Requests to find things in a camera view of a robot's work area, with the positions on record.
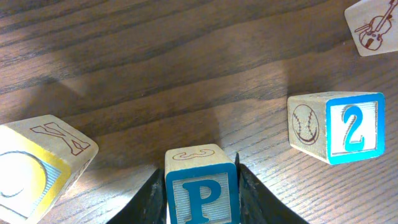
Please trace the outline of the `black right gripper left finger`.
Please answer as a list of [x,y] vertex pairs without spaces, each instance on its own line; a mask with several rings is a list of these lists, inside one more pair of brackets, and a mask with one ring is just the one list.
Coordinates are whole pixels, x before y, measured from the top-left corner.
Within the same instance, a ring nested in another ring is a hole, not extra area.
[[156,169],[133,198],[107,224],[167,223],[165,171]]

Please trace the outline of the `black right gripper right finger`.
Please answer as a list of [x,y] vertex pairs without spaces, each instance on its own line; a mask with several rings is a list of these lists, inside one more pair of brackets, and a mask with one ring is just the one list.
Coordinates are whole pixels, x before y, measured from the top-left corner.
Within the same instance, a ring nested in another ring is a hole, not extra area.
[[235,157],[238,175],[241,224],[308,224],[282,203],[244,164]]

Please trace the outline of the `blue P wooden block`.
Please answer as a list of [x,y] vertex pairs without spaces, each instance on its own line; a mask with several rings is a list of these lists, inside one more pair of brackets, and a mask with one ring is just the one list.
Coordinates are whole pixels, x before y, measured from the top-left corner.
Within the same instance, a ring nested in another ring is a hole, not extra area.
[[240,222],[236,165],[216,144],[168,150],[165,186],[173,224]]

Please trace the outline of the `yellow S wooden block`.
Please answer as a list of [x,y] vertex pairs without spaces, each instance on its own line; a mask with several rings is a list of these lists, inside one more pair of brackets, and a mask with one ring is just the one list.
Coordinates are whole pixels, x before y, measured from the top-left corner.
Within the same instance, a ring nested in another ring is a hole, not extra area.
[[344,15],[360,56],[397,51],[397,0],[362,0]]

